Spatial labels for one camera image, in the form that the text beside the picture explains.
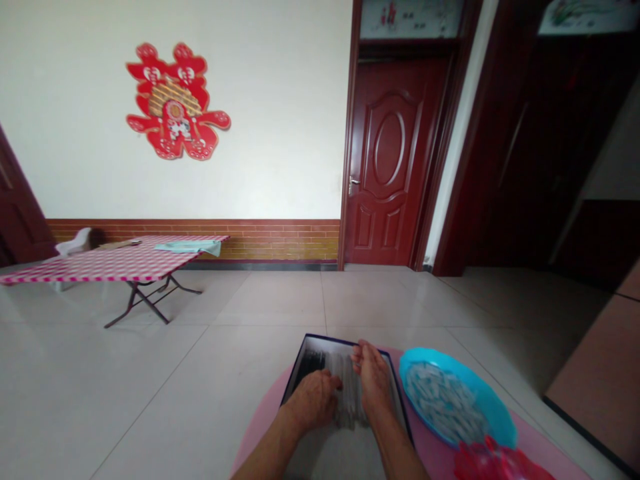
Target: baseboard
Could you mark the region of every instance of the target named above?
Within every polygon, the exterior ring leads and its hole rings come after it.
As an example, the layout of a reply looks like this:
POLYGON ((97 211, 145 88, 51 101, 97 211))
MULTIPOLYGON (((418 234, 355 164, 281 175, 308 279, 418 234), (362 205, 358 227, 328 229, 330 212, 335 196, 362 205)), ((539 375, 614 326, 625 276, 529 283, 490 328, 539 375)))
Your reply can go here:
POLYGON ((243 271, 337 271, 335 260, 196 260, 181 270, 243 270, 243 271))
POLYGON ((559 275, 560 277, 582 283, 584 285, 605 291, 607 293, 615 293, 616 289, 620 286, 619 283, 612 283, 608 280, 596 279, 593 277, 580 275, 579 273, 567 270, 566 268, 562 268, 557 265, 550 265, 547 270, 556 275, 559 275))
POLYGON ((556 412, 562 420, 567 422, 576 432, 582 435, 590 444, 592 444, 600 453, 602 453, 606 458, 608 458, 616 467, 618 467, 622 472, 626 475, 630 476, 632 479, 640 479, 640 474, 632 469, 622 458, 618 457, 614 452, 609 450, 604 443, 600 442, 596 437, 586 430, 582 425, 580 425, 576 420, 572 418, 567 412, 562 410, 553 400, 548 398, 548 396, 544 395, 542 397, 543 402, 547 404, 547 406, 556 412))

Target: wall molding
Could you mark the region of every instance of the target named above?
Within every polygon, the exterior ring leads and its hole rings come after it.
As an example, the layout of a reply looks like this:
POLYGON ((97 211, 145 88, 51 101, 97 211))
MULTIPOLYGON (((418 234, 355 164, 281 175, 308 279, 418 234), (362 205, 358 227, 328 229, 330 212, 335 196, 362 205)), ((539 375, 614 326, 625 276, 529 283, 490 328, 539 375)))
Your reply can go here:
MULTIPOLYGON (((229 235, 222 260, 328 260, 338 255, 337 219, 48 219, 57 242, 93 229, 92 246, 142 235, 229 235)), ((216 259, 203 254, 202 259, 216 259)))

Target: metal table legs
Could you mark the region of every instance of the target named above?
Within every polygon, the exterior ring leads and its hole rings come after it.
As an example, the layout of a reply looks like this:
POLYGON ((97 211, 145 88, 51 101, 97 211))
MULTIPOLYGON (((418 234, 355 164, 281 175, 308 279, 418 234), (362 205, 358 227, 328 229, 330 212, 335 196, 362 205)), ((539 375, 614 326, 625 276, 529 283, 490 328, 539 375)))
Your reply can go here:
POLYGON ((154 283, 154 282, 140 283, 140 282, 135 282, 135 281, 128 281, 127 284, 131 287, 131 294, 129 296, 129 302, 127 303, 127 309, 118 318, 116 318, 116 319, 110 321, 108 324, 106 324, 105 328, 107 329, 109 327, 114 326, 116 323, 118 323, 120 320, 122 320, 124 317, 126 317, 129 314, 129 312, 131 311, 131 309, 134 308, 140 302, 146 303, 147 306, 158 317, 160 317, 164 323, 169 323, 169 320, 167 320, 167 318, 162 314, 162 312, 160 312, 160 310, 158 310, 158 308, 155 306, 156 303, 158 303, 160 300, 162 300, 168 294, 172 293, 173 291, 175 291, 177 289, 188 291, 190 293, 195 293, 196 295, 200 295, 202 293, 201 291, 198 291, 198 290, 191 290, 191 289, 188 289, 188 288, 184 288, 182 285, 180 285, 178 283, 178 280, 173 278, 173 275, 171 275, 171 274, 167 277, 167 280, 164 283, 164 285, 161 285, 160 287, 156 288, 156 290, 152 291, 148 295, 145 295, 144 293, 142 293, 140 288, 138 288, 138 287, 146 287, 147 285, 150 285, 152 283, 154 283), (164 292, 164 290, 166 290, 167 287, 169 286, 169 281, 174 282, 174 284, 175 284, 174 288, 172 288, 171 290, 166 292, 162 297, 158 298, 158 300, 156 300, 154 302, 149 300, 149 297, 152 296, 154 293, 162 293, 162 292, 164 292), (140 300, 138 300, 137 302, 134 302, 136 295, 140 296, 140 300))

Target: paper cut decoration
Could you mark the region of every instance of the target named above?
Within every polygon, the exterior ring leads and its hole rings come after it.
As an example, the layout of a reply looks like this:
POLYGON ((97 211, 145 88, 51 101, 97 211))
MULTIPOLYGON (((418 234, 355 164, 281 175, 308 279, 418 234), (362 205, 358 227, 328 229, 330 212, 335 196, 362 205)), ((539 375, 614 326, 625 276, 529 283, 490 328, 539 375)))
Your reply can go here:
POLYGON ((145 116, 128 115, 129 126, 147 134, 160 158, 174 160, 182 157, 184 150, 193 159, 210 159, 218 144, 212 127, 227 130, 231 119, 222 110, 207 111, 207 62, 194 57, 184 43, 175 46, 175 63, 171 64, 160 60, 155 47, 148 43, 135 52, 141 62, 128 63, 127 70, 138 80, 135 101, 145 116))

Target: red plastic object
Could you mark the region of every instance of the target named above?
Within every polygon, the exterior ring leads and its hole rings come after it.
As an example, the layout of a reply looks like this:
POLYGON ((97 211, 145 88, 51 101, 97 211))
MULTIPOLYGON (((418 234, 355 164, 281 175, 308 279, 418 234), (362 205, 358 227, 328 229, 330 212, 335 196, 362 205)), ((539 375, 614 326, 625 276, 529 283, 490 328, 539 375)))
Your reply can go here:
POLYGON ((499 446, 487 436, 486 445, 460 443, 454 458, 459 480, 555 480, 520 450, 499 446))

